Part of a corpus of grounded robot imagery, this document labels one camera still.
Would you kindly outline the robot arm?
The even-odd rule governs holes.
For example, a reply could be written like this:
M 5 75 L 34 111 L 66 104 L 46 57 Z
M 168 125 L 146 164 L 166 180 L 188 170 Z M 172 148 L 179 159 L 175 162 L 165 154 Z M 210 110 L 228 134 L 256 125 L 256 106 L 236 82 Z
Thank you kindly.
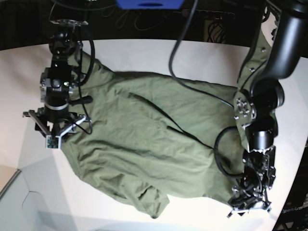
M 238 89 L 231 107 L 235 126 L 224 128 L 214 141 L 214 160 L 219 171 L 236 181 L 228 205 L 232 213 L 243 215 L 254 209 L 270 210 L 267 191 L 273 185 L 274 139 L 278 135 L 275 110 L 285 101 L 281 79 L 295 70 L 308 33 L 308 3 L 305 0 L 260 0 L 258 25 L 275 16 L 276 30 L 270 49 L 262 46 L 261 30 L 255 34 L 241 66 Z M 244 148 L 241 173 L 230 173 L 222 165 L 219 143 L 230 131 L 240 133 Z
M 35 122 L 35 130 L 45 138 L 48 149 L 59 149 L 67 134 L 74 134 L 84 122 L 91 123 L 87 111 L 83 114 L 71 112 L 70 106 L 91 103 L 93 98 L 82 96 L 81 86 L 87 83 L 94 68 L 95 48 L 90 42 L 90 64 L 86 73 L 82 72 L 83 43 L 80 31 L 88 25 L 87 14 L 92 10 L 91 0 L 55 0 L 49 21 L 58 26 L 51 36 L 49 50 L 51 65 L 41 74 L 39 89 L 43 107 L 23 113 Z

